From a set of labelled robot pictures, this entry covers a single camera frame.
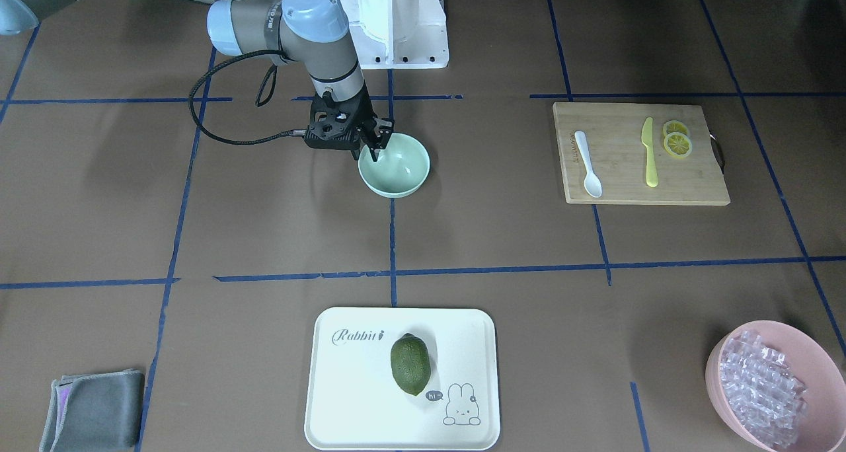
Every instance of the yellow knife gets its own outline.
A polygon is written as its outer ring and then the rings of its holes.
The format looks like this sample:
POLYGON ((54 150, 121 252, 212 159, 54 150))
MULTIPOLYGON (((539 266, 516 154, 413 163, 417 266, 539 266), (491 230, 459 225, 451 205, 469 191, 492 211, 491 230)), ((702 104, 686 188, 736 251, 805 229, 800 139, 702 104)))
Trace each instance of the yellow knife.
POLYGON ((655 168, 655 151, 652 148, 652 117, 646 117, 643 123, 640 142, 646 147, 646 185, 653 188, 658 186, 658 169, 655 168))

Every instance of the white plastic bracket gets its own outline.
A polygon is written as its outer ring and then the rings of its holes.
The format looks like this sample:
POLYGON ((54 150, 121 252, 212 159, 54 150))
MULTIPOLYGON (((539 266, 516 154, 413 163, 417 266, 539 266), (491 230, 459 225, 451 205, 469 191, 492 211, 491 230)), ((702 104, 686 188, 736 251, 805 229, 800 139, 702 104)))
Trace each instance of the white plastic bracket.
POLYGON ((449 62, 443 0, 341 0, 362 69, 441 69, 449 62))

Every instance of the tray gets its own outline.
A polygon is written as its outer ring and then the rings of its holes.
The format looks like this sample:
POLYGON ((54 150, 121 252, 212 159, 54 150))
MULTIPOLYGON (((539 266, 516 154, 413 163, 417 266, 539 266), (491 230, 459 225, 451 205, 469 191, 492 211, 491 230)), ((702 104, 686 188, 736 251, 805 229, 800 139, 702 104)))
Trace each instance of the tray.
POLYGON ((556 102, 553 105, 564 197, 572 204, 649 204, 725 206, 728 197, 722 171, 711 151, 710 132, 702 108, 695 105, 646 103, 556 102), (658 186, 646 185, 646 149, 640 129, 653 118, 658 186), (668 120, 681 120, 690 130, 693 150, 685 159, 664 151, 661 129, 668 120), (602 197, 584 191, 584 164, 574 133, 587 135, 590 160, 602 181, 602 197))
POLYGON ((488 314, 335 307, 317 317, 305 406, 305 437, 315 449, 484 450, 499 431, 488 314), (391 347, 406 332, 426 342, 432 361, 417 396, 391 374, 391 347))

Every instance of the spoon handle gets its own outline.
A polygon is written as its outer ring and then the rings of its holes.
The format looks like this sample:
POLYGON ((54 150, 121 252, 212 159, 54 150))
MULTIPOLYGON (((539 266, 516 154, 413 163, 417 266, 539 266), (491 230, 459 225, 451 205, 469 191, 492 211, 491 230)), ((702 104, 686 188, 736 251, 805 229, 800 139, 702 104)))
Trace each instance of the spoon handle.
POLYGON ((579 130, 576 132, 576 146, 579 147, 579 154, 584 162, 584 168, 587 172, 593 172, 593 165, 590 164, 590 150, 587 148, 587 138, 584 132, 579 130))

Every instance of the mint green bowl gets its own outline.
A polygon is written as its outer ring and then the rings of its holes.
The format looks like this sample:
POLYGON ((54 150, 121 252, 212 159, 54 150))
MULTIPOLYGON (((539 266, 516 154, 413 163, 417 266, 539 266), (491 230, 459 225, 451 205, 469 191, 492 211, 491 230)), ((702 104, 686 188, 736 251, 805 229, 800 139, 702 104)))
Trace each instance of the mint green bowl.
POLYGON ((379 196, 405 197, 417 191, 429 175, 429 152, 405 133, 394 133, 374 162, 368 150, 359 157, 359 174, 379 196))

